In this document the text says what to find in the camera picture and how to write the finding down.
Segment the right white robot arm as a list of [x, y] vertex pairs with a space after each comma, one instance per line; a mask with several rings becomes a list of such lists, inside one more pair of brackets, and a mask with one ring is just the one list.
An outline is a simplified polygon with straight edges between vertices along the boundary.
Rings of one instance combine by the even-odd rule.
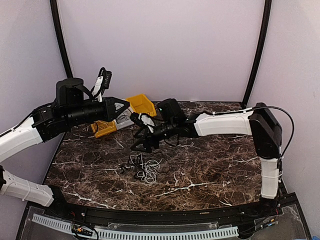
[[139, 126], [134, 134], [136, 142], [131, 150], [151, 153], [162, 140], [172, 136], [198, 138], [210, 135], [252, 136], [256, 155], [261, 162], [262, 201], [255, 205], [255, 213], [266, 217], [275, 208], [280, 178], [282, 127], [269, 108], [259, 102], [255, 107], [243, 110], [208, 112], [186, 116], [177, 100], [168, 98], [160, 102], [158, 110], [162, 119], [146, 113], [132, 113], [130, 119]]

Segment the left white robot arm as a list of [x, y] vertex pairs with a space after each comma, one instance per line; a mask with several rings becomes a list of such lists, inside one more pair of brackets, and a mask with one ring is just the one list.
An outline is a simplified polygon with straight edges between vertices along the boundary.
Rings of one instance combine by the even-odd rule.
[[[93, 95], [81, 78], [67, 78], [56, 83], [56, 98], [35, 108], [19, 124], [1, 133], [0, 160], [54, 139], [72, 127], [96, 121], [111, 122], [130, 107], [126, 100]], [[16, 197], [49, 207], [60, 218], [71, 213], [58, 187], [41, 185], [0, 169], [1, 195]]]

